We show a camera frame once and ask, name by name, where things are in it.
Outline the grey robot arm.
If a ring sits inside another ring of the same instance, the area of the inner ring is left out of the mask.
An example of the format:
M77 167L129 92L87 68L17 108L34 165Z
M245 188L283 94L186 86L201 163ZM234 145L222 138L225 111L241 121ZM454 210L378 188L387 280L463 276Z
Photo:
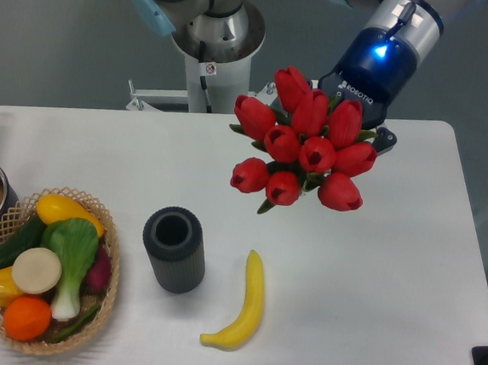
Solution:
M375 12L319 87L337 101L364 106L364 129L378 153L396 136L383 127L388 107L410 80L447 22L479 0L330 0ZM232 113L247 94L252 56L265 37L261 12L246 0L132 0L155 34L172 37L185 59L191 112Z

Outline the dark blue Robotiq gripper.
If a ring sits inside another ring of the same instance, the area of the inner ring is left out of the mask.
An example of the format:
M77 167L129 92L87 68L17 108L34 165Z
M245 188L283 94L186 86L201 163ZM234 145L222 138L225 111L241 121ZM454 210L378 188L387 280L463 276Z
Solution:
M439 0L377 0L378 7L333 69L319 79L329 97L362 104L362 128L380 126L388 107L444 31ZM377 154L391 151L397 136L376 129Z

